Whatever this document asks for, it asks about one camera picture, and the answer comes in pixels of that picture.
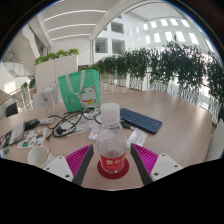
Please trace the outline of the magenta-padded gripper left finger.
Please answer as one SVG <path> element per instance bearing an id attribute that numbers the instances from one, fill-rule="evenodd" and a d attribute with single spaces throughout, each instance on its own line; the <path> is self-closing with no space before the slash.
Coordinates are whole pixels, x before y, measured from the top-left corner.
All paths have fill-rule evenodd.
<path id="1" fill-rule="evenodd" d="M 58 156 L 45 167 L 45 170 L 80 186 L 93 155 L 93 145 L 90 144 L 66 157 Z"/>

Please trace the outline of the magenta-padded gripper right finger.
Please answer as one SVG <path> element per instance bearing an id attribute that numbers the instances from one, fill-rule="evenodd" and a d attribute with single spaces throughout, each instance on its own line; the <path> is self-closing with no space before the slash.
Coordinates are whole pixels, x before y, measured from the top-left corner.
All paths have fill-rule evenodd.
<path id="1" fill-rule="evenodd" d="M 182 169 L 182 166 L 166 153 L 156 154 L 134 143 L 131 144 L 130 152 L 144 185 Z"/>

